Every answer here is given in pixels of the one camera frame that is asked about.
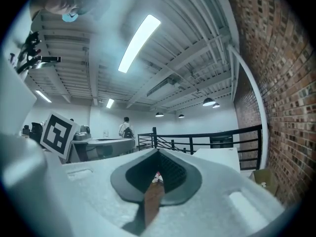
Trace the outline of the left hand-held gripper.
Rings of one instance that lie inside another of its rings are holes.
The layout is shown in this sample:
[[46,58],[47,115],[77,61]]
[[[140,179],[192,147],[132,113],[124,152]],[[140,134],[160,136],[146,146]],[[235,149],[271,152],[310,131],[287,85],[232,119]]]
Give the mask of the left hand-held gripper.
[[51,111],[40,139],[40,145],[60,158],[68,158],[71,142],[79,125],[62,115]]

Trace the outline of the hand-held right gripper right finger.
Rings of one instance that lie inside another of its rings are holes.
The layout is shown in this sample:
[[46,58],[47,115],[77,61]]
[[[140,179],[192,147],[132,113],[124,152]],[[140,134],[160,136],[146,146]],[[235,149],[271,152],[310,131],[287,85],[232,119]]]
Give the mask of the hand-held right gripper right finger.
[[199,190],[187,202],[164,206],[146,228],[147,237],[247,237],[271,226],[284,212],[278,200],[242,175],[236,150],[172,151],[201,173]]

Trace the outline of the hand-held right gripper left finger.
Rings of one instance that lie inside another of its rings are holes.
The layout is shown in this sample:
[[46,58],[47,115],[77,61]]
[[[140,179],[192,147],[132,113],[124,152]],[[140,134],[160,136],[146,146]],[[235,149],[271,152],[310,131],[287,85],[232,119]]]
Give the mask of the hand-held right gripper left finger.
[[49,214],[48,237],[133,237],[141,228],[138,205],[120,198],[112,187],[112,172],[125,163],[148,156],[149,150],[116,158],[61,164],[46,153],[47,179],[57,213]]

